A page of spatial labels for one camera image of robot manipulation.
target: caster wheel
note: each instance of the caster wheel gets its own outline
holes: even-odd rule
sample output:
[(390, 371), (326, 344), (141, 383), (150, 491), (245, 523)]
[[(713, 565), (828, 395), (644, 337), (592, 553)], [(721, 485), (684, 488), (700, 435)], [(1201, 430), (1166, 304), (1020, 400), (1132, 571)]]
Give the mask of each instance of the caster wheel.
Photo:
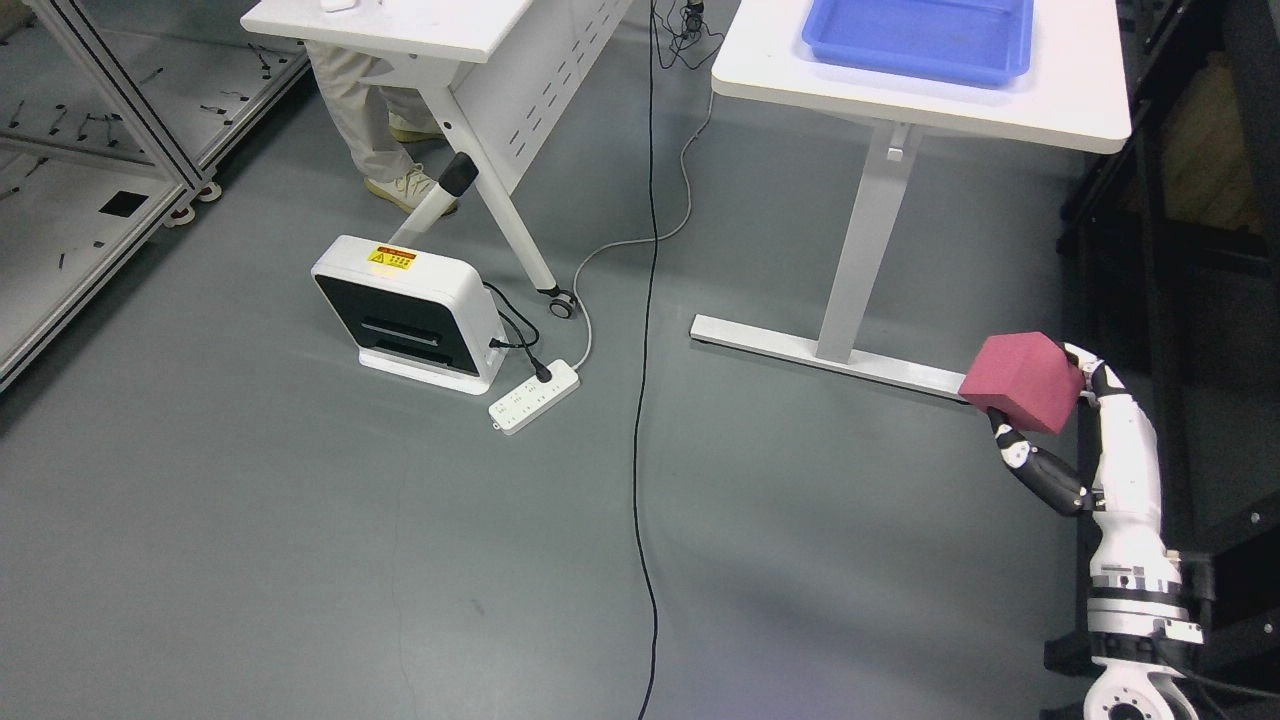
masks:
[(573, 306), (568, 301), (559, 297), (552, 300), (548, 309), (552, 311), (552, 315), (556, 315), (562, 320), (567, 320), (573, 316)]
[(180, 210), (174, 210), (169, 213), (169, 217), (164, 219), (163, 224), (166, 228), (177, 228), (186, 225), (187, 223), (196, 219), (196, 211), (191, 208), (183, 208)]
[(200, 192), (196, 193), (196, 200), (200, 200), (201, 202), (212, 202), (214, 200), (218, 200), (221, 196), (223, 196), (223, 186), (218, 184), (216, 182), (210, 182), (205, 187), (200, 188)]

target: beige pants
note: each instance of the beige pants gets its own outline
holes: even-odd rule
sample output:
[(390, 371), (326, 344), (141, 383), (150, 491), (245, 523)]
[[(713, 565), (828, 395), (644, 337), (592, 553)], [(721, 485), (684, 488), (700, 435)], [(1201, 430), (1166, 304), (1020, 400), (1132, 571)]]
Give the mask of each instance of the beige pants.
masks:
[(430, 123), (431, 113), (416, 90), (361, 83), (380, 63), (372, 55), (324, 42), (305, 42), (316, 85), (329, 117), (351, 150), (351, 160), (365, 177), (390, 182), (404, 176), (412, 158), (392, 137), (387, 110), (410, 124)]

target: red foam cube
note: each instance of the red foam cube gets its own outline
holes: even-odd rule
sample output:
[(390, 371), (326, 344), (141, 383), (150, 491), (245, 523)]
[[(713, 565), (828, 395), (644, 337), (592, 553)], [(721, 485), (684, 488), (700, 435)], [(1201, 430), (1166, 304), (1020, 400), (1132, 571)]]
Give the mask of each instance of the red foam cube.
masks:
[(1060, 433), (1084, 388), (1084, 375), (1043, 333), (997, 334), (982, 343), (960, 397), (996, 407), (1019, 430)]

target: white cable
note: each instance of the white cable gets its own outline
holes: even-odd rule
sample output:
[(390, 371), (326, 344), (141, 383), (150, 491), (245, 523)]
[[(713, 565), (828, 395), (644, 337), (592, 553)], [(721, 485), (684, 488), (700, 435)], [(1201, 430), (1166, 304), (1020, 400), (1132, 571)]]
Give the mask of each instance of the white cable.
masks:
[[(689, 136), (689, 140), (685, 142), (685, 146), (681, 147), (680, 150), (680, 174), (685, 178), (685, 201), (686, 201), (685, 219), (680, 220), (680, 224), (676, 225), (675, 229), (672, 229), (671, 232), (659, 236), (658, 237), (659, 241), (667, 240), (678, 233), (680, 231), (685, 229), (685, 224), (689, 223), (689, 217), (694, 214), (694, 188), (689, 183), (689, 169), (685, 168), (685, 154), (689, 151), (689, 146), (692, 145), (695, 140), (698, 140), (698, 136), (700, 136), (703, 131), (707, 129), (707, 126), (712, 122), (712, 106), (714, 106), (714, 104), (716, 104), (716, 92), (713, 91), (710, 99), (707, 101), (707, 119), (703, 120), (703, 124), (698, 126), (698, 129), (694, 131), (694, 135)], [(572, 286), (573, 296), (577, 297), (577, 307), (579, 310), (582, 311), (582, 319), (586, 320), (586, 350), (582, 351), (582, 357), (579, 359), (577, 363), (573, 363), (572, 366), (575, 372), (579, 368), (581, 368), (586, 363), (586, 359), (590, 357), (591, 355), (591, 314), (588, 313), (586, 302), (582, 300), (582, 295), (577, 291), (577, 278), (579, 275), (582, 274), (582, 268), (585, 268), (586, 264), (591, 261), (591, 258), (595, 258), (596, 255), (604, 252), (605, 250), (611, 250), (613, 247), (622, 247), (625, 245), (641, 245), (653, 241), (654, 238), (652, 237), (644, 237), (640, 240), (622, 240), (618, 242), (602, 245), (600, 247), (596, 247), (590, 255), (588, 255), (582, 260), (582, 263), (577, 266), (577, 270), (573, 273), (573, 286)]]

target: metal shelf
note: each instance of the metal shelf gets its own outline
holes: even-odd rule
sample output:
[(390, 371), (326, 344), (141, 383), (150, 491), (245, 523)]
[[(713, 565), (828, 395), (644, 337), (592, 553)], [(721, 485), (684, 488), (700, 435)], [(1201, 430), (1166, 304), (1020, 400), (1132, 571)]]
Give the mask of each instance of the metal shelf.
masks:
[(163, 177), (6, 155), (0, 169), (0, 388), (182, 200)]
[(307, 67), (247, 0), (31, 5), (0, 45), (0, 391)]

